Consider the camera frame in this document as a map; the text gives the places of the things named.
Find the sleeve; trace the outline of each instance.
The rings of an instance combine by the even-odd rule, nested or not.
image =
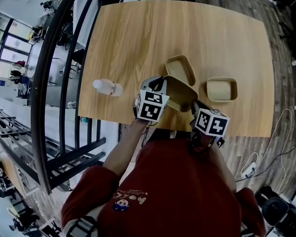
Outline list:
[[[264,218],[252,190],[243,188],[235,193],[235,197],[240,204],[242,223],[255,235],[264,237],[266,235]]]
[[[82,175],[61,210],[62,228],[73,219],[85,216],[92,209],[107,203],[119,185],[111,170],[92,166]]]

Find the black metal railing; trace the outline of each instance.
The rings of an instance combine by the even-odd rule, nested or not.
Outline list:
[[[31,107],[31,137],[32,148],[35,159],[36,173],[38,182],[42,190],[47,194],[55,187],[62,185],[66,180],[75,176],[85,168],[99,164],[98,160],[102,158],[105,153],[101,152],[97,155],[90,154],[93,149],[103,145],[106,138],[101,138],[101,121],[97,120],[96,140],[92,142],[92,119],[87,122],[87,145],[80,146],[80,117],[78,115],[80,88],[83,74],[83,67],[88,50],[91,34],[102,5],[120,2],[120,0],[98,0],[98,11],[93,21],[91,32],[89,33],[86,49],[84,52],[81,70],[79,74],[78,90],[76,98],[75,110],[75,126],[74,126],[74,148],[68,147],[65,140],[65,114],[66,114],[66,96],[69,81],[69,75],[72,64],[72,57],[81,30],[84,18],[90,7],[92,0],[88,0],[81,16],[76,25],[74,35],[71,38],[69,53],[67,56],[65,68],[62,76],[62,88],[60,96],[60,111],[59,111],[59,142],[55,142],[59,153],[51,158],[48,156],[50,147],[46,145],[45,136],[45,101],[47,93],[47,84],[50,66],[56,48],[56,44],[65,23],[66,15],[70,12],[74,0],[62,0],[57,8],[49,29],[46,33],[39,58],[37,61],[35,79],[32,86],[32,107]]]

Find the white bottle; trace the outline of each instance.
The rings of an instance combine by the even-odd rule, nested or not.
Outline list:
[[[123,93],[122,85],[115,83],[108,79],[95,80],[93,87],[97,89],[99,93],[119,97]]]

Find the window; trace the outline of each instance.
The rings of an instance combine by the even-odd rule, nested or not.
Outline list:
[[[32,29],[0,13],[0,77],[9,78],[11,63],[28,61]]]

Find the red sweatshirt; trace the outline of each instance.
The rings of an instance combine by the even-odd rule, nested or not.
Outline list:
[[[253,192],[233,194],[216,167],[188,148],[187,139],[147,143],[120,186],[112,171],[88,168],[63,206],[62,227],[106,203],[99,236],[238,237],[241,223],[265,236]]]

